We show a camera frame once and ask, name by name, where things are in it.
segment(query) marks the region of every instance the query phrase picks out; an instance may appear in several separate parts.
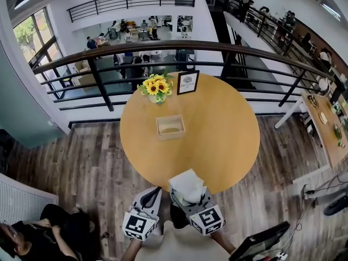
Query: black metal railing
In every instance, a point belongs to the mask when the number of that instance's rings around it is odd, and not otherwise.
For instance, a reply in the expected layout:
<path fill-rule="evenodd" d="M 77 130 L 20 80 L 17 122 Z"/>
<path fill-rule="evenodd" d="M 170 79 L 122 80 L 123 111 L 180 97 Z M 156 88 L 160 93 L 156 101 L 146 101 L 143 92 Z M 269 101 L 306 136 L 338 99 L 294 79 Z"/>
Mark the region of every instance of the black metal railing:
<path fill-rule="evenodd" d="M 195 6 L 195 0 L 93 0 L 68 9 L 71 22 L 107 11 L 148 5 Z"/>
<path fill-rule="evenodd" d="M 172 57 L 166 57 L 164 59 L 154 59 L 150 61 L 150 63 L 141 63 L 141 64 L 131 64 L 123 63 L 123 65 L 119 65 L 116 63 L 113 64 L 113 55 L 125 53 L 126 55 L 128 53 L 134 53 L 139 51 L 159 51 L 161 53 L 165 53 L 168 51 L 173 51 L 173 49 L 177 49 L 177 53 L 183 52 L 183 51 L 194 51 L 194 50 L 203 50 L 203 51 L 218 51 L 218 52 L 226 52 L 227 57 L 224 63 L 220 62 L 212 62 L 212 61 L 173 61 Z M 253 67 L 253 66 L 247 66 L 243 64 L 236 64 L 233 59 L 235 59 L 236 54 L 240 55 L 251 55 L 254 57 L 260 57 L 265 59 L 270 59 L 274 61 L 278 61 L 280 63 L 284 63 L 287 65 L 290 65 L 292 67 L 295 67 L 297 69 L 300 69 L 302 72 L 298 76 L 296 74 L 286 73 L 282 71 L 276 71 L 276 70 L 269 70 L 269 69 L 263 69 L 260 67 Z M 97 57 L 103 57 L 101 60 L 96 60 Z M 285 102 L 287 103 L 293 103 L 294 97 L 300 96 L 300 90 L 307 90 L 311 93 L 318 93 L 321 92 L 318 85 L 316 84 L 316 81 L 307 79 L 304 77 L 304 74 L 306 72 L 312 72 L 320 77 L 326 77 L 329 80 L 333 80 L 333 78 L 311 66 L 308 66 L 306 64 L 300 63 L 298 61 L 293 61 L 289 59 L 288 57 L 282 56 L 282 55 L 276 55 L 274 53 L 269 53 L 266 51 L 262 51 L 259 49 L 253 49 L 253 48 L 247 48 L 239 45 L 228 45 L 224 43 L 217 43 L 217 42 L 207 42 L 207 41 L 188 41 L 188 40 L 172 40 L 172 41 L 151 41 L 151 42 L 141 42 L 141 43 L 127 43 L 127 44 L 121 44 L 121 45 L 115 45 L 115 46 L 108 46 L 108 47 L 102 47 L 97 49 L 92 49 L 85 52 L 80 52 L 77 54 L 70 55 L 68 57 L 61 58 L 59 60 L 50 62 L 46 65 L 37 67 L 33 70 L 35 74 L 39 74 L 51 69 L 56 69 L 59 66 L 68 65 L 72 63 L 76 63 L 79 61 L 87 60 L 89 64 L 89 69 L 84 72 L 78 72 L 71 74 L 69 76 L 55 78 L 52 80 L 48 80 L 45 82 L 42 82 L 41 85 L 50 84 L 52 82 L 58 81 L 58 80 L 64 80 L 64 79 L 72 79 L 72 78 L 84 78 L 89 77 L 89 82 L 85 82 L 81 85 L 75 85 L 75 86 L 69 86 L 63 89 L 54 90 L 47 92 L 48 94 L 53 94 L 55 92 L 62 92 L 65 91 L 67 94 L 69 91 L 72 90 L 84 90 L 85 92 L 83 94 L 76 94 L 72 97 L 63 97 L 59 100 L 54 100 L 55 103 L 60 102 L 67 102 L 67 101 L 75 101 L 75 100 L 82 100 L 86 98 L 103 98 L 103 103 L 94 103 L 94 104 L 80 104 L 77 106 L 65 106 L 60 108 L 60 110 L 72 110 L 72 109 L 79 109 L 79 108 L 90 108 L 90 107 L 108 107 L 110 111 L 114 110 L 114 105 L 119 104 L 125 104 L 126 101 L 117 101 L 113 102 L 112 99 L 114 96 L 118 95 L 129 95 L 132 94 L 136 90 L 136 85 L 141 84 L 143 80 L 145 80 L 147 77 L 140 76 L 139 78 L 134 78 L 133 74 L 131 73 L 130 76 L 125 77 L 125 79 L 121 78 L 121 75 L 118 72 L 122 73 L 124 71 L 131 71 L 132 69 L 160 69 L 155 71 L 155 73 L 163 73 L 165 70 L 165 67 L 167 67 L 169 70 L 172 69 L 173 71 L 180 71 L 184 70 L 187 71 L 191 69 L 193 66 L 193 69 L 200 69 L 200 66 L 215 66 L 215 67 L 222 67 L 222 72 L 219 78 L 221 80 L 224 80 L 231 86 L 235 87 L 240 92 L 255 92 L 255 93 L 263 93 L 263 94 L 273 94 L 277 95 L 278 98 L 273 97 L 263 97 L 260 99 L 256 98 L 250 98 L 247 100 L 250 101 L 260 101 L 260 102 L 279 102 L 279 106 L 282 106 Z M 100 66 L 100 63 L 110 62 L 111 65 L 107 66 Z M 238 70 L 248 70 L 248 71 L 259 71 L 259 78 L 246 78 L 245 76 L 239 76 Z M 291 79 L 292 82 L 290 83 L 289 80 L 286 80 L 287 82 L 277 81 L 277 80 L 269 80 L 263 78 L 262 74 L 263 72 L 267 73 L 273 73 L 273 74 L 279 74 L 281 76 L 285 76 L 288 79 Z M 300 81 L 307 81 L 309 83 L 313 83 L 311 86 L 305 86 L 301 85 Z M 263 85 L 267 86 L 279 86 L 281 87 L 279 90 L 275 90 L 273 88 L 256 88 L 254 85 L 257 83 L 262 83 Z"/>
<path fill-rule="evenodd" d="M 249 8 L 245 14 L 241 11 L 241 4 L 239 0 L 229 0 L 227 11 L 238 18 L 240 22 L 245 23 L 276 53 L 286 56 L 292 60 L 300 61 L 315 69 L 320 67 L 322 72 L 328 74 L 326 69 L 322 69 L 322 65 L 319 63 L 319 61 L 313 57 L 312 54 L 302 48 L 301 42 L 292 34 L 292 32 L 283 26 L 284 22 L 281 19 L 278 20 L 273 17 L 267 17 L 254 8 Z M 292 66 L 291 69 L 298 76 L 300 76 L 302 73 L 302 71 L 296 67 Z M 318 83 L 317 76 L 312 72 L 305 72 L 303 78 L 311 79 L 312 81 Z M 305 86 L 311 86 L 311 83 L 306 80 L 301 80 L 301 83 Z"/>

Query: tissue box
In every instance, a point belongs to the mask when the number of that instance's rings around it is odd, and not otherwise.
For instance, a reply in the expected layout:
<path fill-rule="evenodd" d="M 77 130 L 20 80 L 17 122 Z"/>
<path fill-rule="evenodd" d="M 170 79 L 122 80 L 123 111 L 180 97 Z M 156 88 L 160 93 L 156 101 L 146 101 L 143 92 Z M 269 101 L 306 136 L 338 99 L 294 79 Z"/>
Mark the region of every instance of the tissue box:
<path fill-rule="evenodd" d="M 184 121 L 181 115 L 156 118 L 159 141 L 178 139 L 185 135 Z"/>

